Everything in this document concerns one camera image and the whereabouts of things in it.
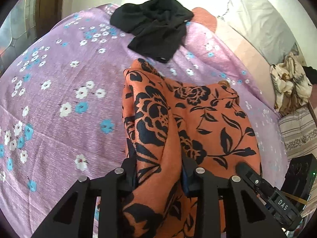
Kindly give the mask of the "orange black floral garment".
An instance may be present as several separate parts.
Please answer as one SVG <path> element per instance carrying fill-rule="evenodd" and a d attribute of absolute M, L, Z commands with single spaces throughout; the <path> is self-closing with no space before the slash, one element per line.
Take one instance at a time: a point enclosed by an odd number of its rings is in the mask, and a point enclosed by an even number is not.
<path fill-rule="evenodd" d="M 229 178 L 239 162 L 262 172 L 256 135 L 231 83 L 193 86 L 161 76 L 143 59 L 124 71 L 126 155 L 136 158 L 133 192 L 122 201 L 121 237 L 193 237 L 197 199 L 180 185 L 185 155 Z"/>

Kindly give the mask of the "striped pillow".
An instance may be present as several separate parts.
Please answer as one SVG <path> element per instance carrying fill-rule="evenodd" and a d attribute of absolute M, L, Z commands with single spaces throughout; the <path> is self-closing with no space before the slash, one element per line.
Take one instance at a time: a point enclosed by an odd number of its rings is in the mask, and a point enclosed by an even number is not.
<path fill-rule="evenodd" d="M 302 107 L 282 117 L 279 128 L 285 145 L 287 162 L 295 157 L 317 154 L 316 123 L 309 109 Z"/>

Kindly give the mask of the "pink maroon cushion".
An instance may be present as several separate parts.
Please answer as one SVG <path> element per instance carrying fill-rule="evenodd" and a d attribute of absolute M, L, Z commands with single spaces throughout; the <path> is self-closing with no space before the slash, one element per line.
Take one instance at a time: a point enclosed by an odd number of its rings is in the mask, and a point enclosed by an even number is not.
<path fill-rule="evenodd" d="M 308 109 L 309 112 L 314 120 L 314 123 L 317 124 L 316 122 L 316 76 L 317 76 L 317 72 L 316 69 L 312 68 L 311 66 L 303 66 L 303 69 L 305 71 L 305 74 L 307 76 L 307 78 L 309 79 L 311 85 L 312 85 L 312 92 L 310 95 L 310 98 L 308 100 Z"/>

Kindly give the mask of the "purple floral bed sheet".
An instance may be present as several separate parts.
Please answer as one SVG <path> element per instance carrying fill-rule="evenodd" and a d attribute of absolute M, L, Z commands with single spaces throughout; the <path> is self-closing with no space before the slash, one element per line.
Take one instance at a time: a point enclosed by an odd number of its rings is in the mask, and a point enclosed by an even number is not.
<path fill-rule="evenodd" d="M 145 58 L 127 47 L 132 35 L 110 24 L 115 9 L 66 17 L 1 77 L 1 211 L 19 237 L 31 237 L 80 176 L 104 176 L 127 157 L 124 71 L 137 59 L 180 83 L 231 83 L 256 135 L 261 174 L 284 182 L 278 114 L 239 58 L 195 22 L 167 64 Z"/>

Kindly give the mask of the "cream brown floral cloth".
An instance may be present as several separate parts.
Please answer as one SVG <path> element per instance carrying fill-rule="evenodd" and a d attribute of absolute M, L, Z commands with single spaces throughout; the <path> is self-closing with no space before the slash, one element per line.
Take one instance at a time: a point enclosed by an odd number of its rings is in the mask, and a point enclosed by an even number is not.
<path fill-rule="evenodd" d="M 291 52 L 282 63 L 272 64 L 270 76 L 276 96 L 275 109 L 282 116 L 307 106 L 312 85 L 297 56 Z"/>

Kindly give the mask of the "pink orange mattress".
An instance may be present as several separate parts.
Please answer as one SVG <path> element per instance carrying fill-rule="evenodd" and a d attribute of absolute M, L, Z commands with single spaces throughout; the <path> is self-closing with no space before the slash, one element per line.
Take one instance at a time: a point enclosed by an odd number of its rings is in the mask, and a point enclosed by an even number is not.
<path fill-rule="evenodd" d="M 247 68 L 268 105 L 274 107 L 275 92 L 270 76 L 270 65 L 265 58 L 242 35 L 222 19 L 217 19 L 203 8 L 192 10 L 193 21 L 213 32 Z"/>

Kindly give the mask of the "grey pillow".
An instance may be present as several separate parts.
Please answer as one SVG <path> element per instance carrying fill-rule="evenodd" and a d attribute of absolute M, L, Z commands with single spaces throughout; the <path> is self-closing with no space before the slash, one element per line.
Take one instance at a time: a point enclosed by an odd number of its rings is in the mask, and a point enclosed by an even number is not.
<path fill-rule="evenodd" d="M 243 36 L 269 64 L 299 55 L 297 41 L 281 14 L 268 0 L 229 0 L 219 18 Z"/>

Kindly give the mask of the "black crumpled garment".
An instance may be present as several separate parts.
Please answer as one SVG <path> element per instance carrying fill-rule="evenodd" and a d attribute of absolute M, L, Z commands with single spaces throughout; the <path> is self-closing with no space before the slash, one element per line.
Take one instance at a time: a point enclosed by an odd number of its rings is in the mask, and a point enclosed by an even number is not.
<path fill-rule="evenodd" d="M 186 36 L 186 24 L 193 13 L 177 0 L 126 3 L 117 8 L 110 24 L 134 35 L 128 48 L 143 57 L 168 63 Z"/>

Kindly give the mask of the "wooden glass-panel door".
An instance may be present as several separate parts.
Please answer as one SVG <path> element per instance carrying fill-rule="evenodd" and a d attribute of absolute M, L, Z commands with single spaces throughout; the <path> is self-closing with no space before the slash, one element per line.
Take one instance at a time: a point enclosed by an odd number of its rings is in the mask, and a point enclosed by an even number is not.
<path fill-rule="evenodd" d="M 62 19 L 63 0 L 1 2 L 1 74 Z"/>

